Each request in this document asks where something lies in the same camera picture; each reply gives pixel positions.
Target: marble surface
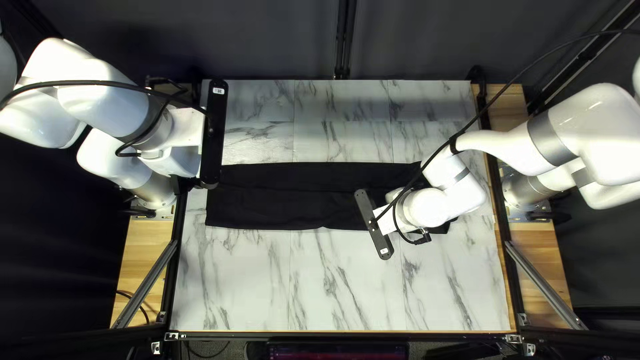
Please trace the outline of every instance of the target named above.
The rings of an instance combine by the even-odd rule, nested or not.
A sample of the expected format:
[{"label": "marble surface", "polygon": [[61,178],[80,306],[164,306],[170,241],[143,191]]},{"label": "marble surface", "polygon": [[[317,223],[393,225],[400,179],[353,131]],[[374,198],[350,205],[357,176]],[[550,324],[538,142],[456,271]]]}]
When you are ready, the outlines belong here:
[{"label": "marble surface", "polygon": [[[236,94],[232,84],[225,164],[410,163],[475,112],[465,81],[246,81]],[[461,157],[488,191],[482,154]],[[364,231],[207,227],[205,204],[204,190],[189,193],[172,329],[509,330],[490,202],[431,243],[392,234],[388,261]]]}]

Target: wood surface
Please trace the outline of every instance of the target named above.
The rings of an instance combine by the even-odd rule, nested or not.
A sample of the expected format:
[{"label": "wood surface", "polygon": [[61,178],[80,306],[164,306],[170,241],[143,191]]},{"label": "wood surface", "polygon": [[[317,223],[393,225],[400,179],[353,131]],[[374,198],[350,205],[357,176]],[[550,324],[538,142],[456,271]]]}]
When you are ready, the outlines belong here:
[{"label": "wood surface", "polygon": [[[489,101],[503,85],[487,85],[487,101]],[[474,96],[479,92],[477,85],[472,85]],[[511,85],[489,108],[489,119],[492,130],[509,131],[527,121],[527,105],[521,85]],[[518,250],[535,266],[537,271],[549,282],[562,299],[571,306],[569,289],[564,277],[564,268],[558,249],[556,231],[553,223],[510,223],[511,239]],[[505,253],[500,244],[500,233],[496,225],[495,236],[498,240],[502,273],[507,279],[504,267]],[[520,293],[524,303],[525,313],[531,325],[542,327],[562,327],[568,325],[551,308],[540,290],[533,284],[526,274],[518,269],[520,279]],[[514,328],[513,309],[509,296],[509,284],[506,284],[509,303],[509,319]]]},{"label": "wood surface", "polygon": [[[127,243],[124,248],[118,290],[132,295],[145,278],[151,266],[156,262],[166,245],[171,240],[173,229],[172,221],[130,220],[127,233]],[[164,288],[164,270],[145,298],[142,308],[147,312],[149,320],[154,323]],[[129,299],[122,295],[114,294],[113,313],[111,323],[122,312]],[[136,312],[129,326],[145,325],[145,317],[140,310]]]},{"label": "wood surface", "polygon": [[[502,85],[488,85],[488,97],[491,99]],[[472,85],[474,96],[479,89],[477,85]],[[498,131],[509,131],[515,126],[525,122],[527,117],[526,103],[522,86],[512,85],[489,110],[492,129]],[[136,291],[142,279],[151,269],[164,247],[171,239],[173,222],[171,221],[148,221],[131,220],[127,243],[125,245],[122,268],[118,289],[133,293]],[[556,233],[551,223],[515,223],[509,225],[511,238],[520,251],[536,267],[536,269],[546,278],[551,286],[567,304],[571,305],[569,291],[564,278],[564,269],[557,246]],[[496,238],[498,240],[500,263],[505,278],[507,303],[509,304],[509,322],[511,328],[515,329],[515,317],[511,307],[511,297],[509,295],[509,284],[504,267],[504,256],[500,235],[496,227]],[[567,327],[566,323],[560,319],[544,296],[533,285],[529,278],[519,272],[520,288],[522,298],[530,322],[535,326],[544,327]],[[143,304],[151,322],[156,319],[157,312],[162,301],[164,272],[147,295]],[[128,299],[121,295],[115,296],[113,308],[113,323]],[[144,325],[145,319],[140,311],[136,313],[130,326]]]}]

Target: dark curtain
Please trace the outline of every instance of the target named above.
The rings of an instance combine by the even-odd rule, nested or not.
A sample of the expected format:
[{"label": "dark curtain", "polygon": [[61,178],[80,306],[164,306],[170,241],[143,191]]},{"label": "dark curtain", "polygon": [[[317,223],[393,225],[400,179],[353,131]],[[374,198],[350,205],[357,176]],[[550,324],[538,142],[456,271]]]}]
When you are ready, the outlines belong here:
[{"label": "dark curtain", "polygon": [[[55,32],[16,3],[1,1],[0,19],[28,58]],[[80,144],[44,149],[0,134],[2,343],[110,326],[129,219],[116,212],[125,195],[77,164]]]}]

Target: black pants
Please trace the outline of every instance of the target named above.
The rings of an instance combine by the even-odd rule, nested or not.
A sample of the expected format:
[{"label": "black pants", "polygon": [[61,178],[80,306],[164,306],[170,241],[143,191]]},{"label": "black pants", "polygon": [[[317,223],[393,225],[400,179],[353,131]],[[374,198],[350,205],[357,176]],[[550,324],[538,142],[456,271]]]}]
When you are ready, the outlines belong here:
[{"label": "black pants", "polygon": [[[404,187],[420,163],[273,163],[225,165],[207,195],[206,225],[233,229],[366,230],[354,198],[366,189],[377,206]],[[424,185],[420,177],[416,185]]]}]

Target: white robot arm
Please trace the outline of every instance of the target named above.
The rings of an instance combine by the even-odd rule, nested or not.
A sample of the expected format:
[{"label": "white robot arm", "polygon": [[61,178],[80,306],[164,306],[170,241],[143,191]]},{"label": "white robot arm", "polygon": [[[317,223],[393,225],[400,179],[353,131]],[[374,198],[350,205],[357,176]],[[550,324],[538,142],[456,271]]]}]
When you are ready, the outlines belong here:
[{"label": "white robot arm", "polygon": [[[13,58],[10,47],[2,41],[0,55],[3,62]],[[3,85],[13,86],[15,75],[8,78],[3,75]],[[48,38],[33,51],[15,88],[61,80],[134,85],[112,65],[82,47],[68,40]],[[4,96],[11,88],[0,90]],[[71,146],[88,124],[94,129],[78,150],[79,164],[129,189],[145,207],[159,209],[171,205],[175,198],[168,176],[194,177],[200,167],[202,116],[193,119],[189,116],[193,111],[170,108],[150,95],[122,88],[41,88],[10,100],[0,111],[0,132],[37,146],[63,149]],[[137,152],[139,156],[116,156],[116,149],[130,142],[133,143],[127,152]]]},{"label": "white robot arm", "polygon": [[[465,133],[455,148],[487,152],[521,173],[504,183],[504,196],[524,210],[573,186],[596,209],[640,198],[640,106],[616,85],[590,86],[505,133]],[[403,232],[436,227],[487,200],[451,146],[440,151],[423,174],[433,187],[406,192],[396,204],[396,222]],[[399,192],[389,193],[387,201]],[[382,234],[396,230],[391,211],[378,220],[378,227]]]}]

